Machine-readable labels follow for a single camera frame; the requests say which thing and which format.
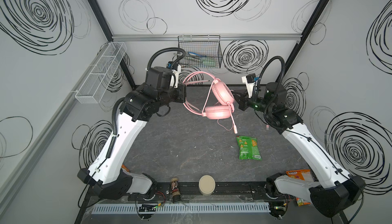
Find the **pink headphones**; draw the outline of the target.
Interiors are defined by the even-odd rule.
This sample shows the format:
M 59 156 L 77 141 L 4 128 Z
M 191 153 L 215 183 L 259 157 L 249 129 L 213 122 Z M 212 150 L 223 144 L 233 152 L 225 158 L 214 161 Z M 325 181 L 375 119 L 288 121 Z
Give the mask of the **pink headphones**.
M 210 120 L 216 120 L 219 126 L 223 127 L 227 131 L 233 130 L 234 133 L 237 134 L 238 130 L 233 117 L 233 113 L 235 111 L 235 99 L 231 90 L 222 80 L 204 71 L 192 72 L 186 76 L 186 78 L 183 80 L 183 84 L 186 86 L 195 84 L 196 82 L 193 82 L 192 78 L 198 74 L 203 74 L 210 77 L 210 80 L 200 81 L 201 83 L 210 82 L 210 87 L 204 106 L 202 109 L 199 109 L 186 99 L 183 103 L 184 107 L 189 112 L 197 116 L 205 117 Z M 230 129 L 219 123 L 219 121 L 223 119 L 231 119 L 232 127 Z

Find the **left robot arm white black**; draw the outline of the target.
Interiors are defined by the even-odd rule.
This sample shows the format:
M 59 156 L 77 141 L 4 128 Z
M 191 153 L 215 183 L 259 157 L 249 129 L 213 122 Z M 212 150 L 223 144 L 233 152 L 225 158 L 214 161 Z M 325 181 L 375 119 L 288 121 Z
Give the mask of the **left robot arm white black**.
M 154 53 L 145 82 L 114 104 L 111 135 L 95 161 L 78 172 L 78 178 L 98 198 L 117 200 L 137 193 L 147 199 L 155 196 L 156 181 L 147 174 L 127 171 L 123 162 L 138 134 L 162 106 L 185 102 L 186 87 L 178 78 L 179 61 L 185 56 L 186 51 L 178 47 Z

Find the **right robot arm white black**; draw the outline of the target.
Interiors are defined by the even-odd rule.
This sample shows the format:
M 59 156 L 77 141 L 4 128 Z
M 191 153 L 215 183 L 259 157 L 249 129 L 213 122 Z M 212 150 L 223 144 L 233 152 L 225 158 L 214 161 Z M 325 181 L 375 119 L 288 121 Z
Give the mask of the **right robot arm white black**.
M 267 178 L 266 195 L 272 199 L 285 194 L 301 198 L 310 202 L 325 217 L 332 218 L 358 200 L 364 201 L 365 181 L 337 163 L 317 142 L 302 118 L 286 106 L 287 90 L 282 85 L 285 61 L 281 56 L 274 56 L 266 65 L 275 60 L 280 62 L 281 71 L 276 82 L 265 86 L 263 97 L 259 97 L 262 74 L 246 76 L 246 84 L 252 85 L 249 92 L 234 91 L 232 94 L 240 110 L 252 108 L 255 113 L 261 112 L 261 120 L 295 147 L 316 176 L 316 181 L 299 180 L 277 173 Z

